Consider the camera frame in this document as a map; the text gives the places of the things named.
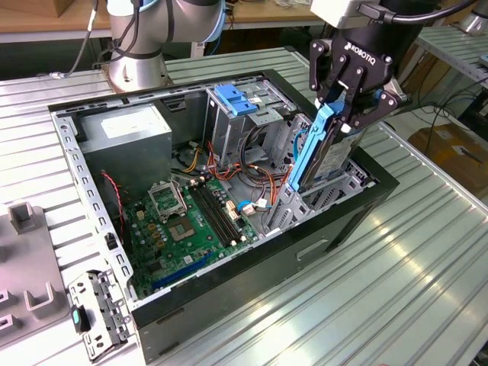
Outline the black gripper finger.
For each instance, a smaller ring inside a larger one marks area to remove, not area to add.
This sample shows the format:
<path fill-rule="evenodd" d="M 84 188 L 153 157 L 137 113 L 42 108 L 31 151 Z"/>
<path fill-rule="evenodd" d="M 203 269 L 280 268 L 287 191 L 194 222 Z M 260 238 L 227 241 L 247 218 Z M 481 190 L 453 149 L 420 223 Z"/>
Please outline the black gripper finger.
<path fill-rule="evenodd" d="M 393 77 L 392 66 L 347 66 L 342 73 L 347 88 L 342 110 L 342 132 L 362 130 L 403 106 L 408 97 Z"/>
<path fill-rule="evenodd" d="M 320 104 L 332 103 L 349 89 L 350 54 L 344 37 L 314 40 L 310 46 L 310 89 Z"/>

